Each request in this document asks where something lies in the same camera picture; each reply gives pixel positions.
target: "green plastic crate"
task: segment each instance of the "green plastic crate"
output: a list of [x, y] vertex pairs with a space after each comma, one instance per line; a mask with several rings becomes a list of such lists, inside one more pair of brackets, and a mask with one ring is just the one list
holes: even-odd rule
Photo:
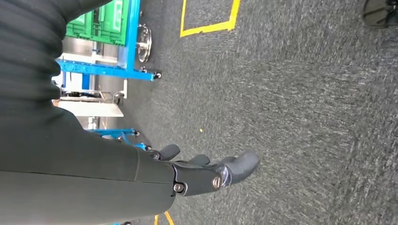
[[129, 0], [114, 0], [68, 23], [67, 36], [125, 45]]
[[90, 39], [92, 37], [92, 12], [79, 16], [67, 25], [66, 35], [74, 38]]
[[114, 45], [125, 45], [128, 15], [128, 0], [114, 0], [96, 10], [93, 22], [95, 40]]

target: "yellow tape line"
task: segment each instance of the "yellow tape line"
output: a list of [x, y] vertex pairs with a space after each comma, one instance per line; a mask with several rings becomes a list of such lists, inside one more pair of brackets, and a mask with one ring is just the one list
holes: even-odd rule
[[201, 32], [209, 33], [209, 32], [214, 32], [214, 31], [219, 31], [219, 30], [230, 31], [235, 28], [237, 14], [239, 11], [240, 0], [233, 1], [230, 20], [228, 20], [226, 22], [208, 25], [208, 26], [196, 27], [196, 28], [184, 30], [186, 1], [187, 0], [183, 0], [183, 11], [181, 13], [180, 37], [184, 37], [184, 36], [188, 36], [188, 35], [192, 35], [192, 34], [199, 34]]
[[[166, 215], [166, 218], [167, 218], [168, 224], [170, 224], [170, 225], [174, 225], [173, 219], [171, 218], [170, 214], [169, 214], [167, 211], [166, 211], [166, 212], [164, 212], [164, 215]], [[154, 222], [154, 225], [158, 225], [158, 224], [159, 224], [159, 215], [156, 215], [156, 216], [155, 216], [155, 222]]]

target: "robotic hand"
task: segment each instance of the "robotic hand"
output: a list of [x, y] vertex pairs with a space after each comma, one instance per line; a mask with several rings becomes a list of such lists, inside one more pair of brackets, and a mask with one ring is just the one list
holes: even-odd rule
[[239, 183], [249, 177], [260, 162], [259, 156], [250, 150], [215, 164], [210, 164], [209, 157], [202, 154], [189, 161], [170, 161], [180, 153], [179, 147], [174, 144], [147, 153], [154, 160], [172, 165], [175, 172], [173, 190], [182, 196], [210, 193]]

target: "black round object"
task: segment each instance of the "black round object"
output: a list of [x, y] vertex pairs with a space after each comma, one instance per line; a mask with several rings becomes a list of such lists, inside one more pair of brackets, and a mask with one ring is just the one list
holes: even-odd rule
[[398, 0], [367, 0], [362, 17], [365, 24], [371, 27], [398, 25]]

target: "black robotic finger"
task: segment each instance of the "black robotic finger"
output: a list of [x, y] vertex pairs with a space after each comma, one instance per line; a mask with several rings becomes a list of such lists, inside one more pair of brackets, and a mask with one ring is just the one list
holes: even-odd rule
[[239, 157], [223, 160], [230, 173], [230, 185], [239, 183], [248, 178], [260, 163], [260, 157], [254, 151], [246, 151]]
[[149, 154], [153, 159], [160, 161], [170, 161], [180, 154], [180, 148], [175, 144], [170, 144], [160, 151], [147, 150], [146, 153]]
[[161, 161], [170, 161], [180, 154], [180, 147], [176, 144], [169, 144], [159, 151], [161, 154]]
[[237, 159], [236, 157], [228, 156], [228, 157], [224, 158], [223, 160], [221, 160], [221, 161], [219, 162], [219, 164], [231, 163], [231, 162], [235, 161], [236, 159]]
[[207, 165], [210, 163], [210, 159], [206, 155], [199, 154], [189, 160], [188, 163], [195, 165]]

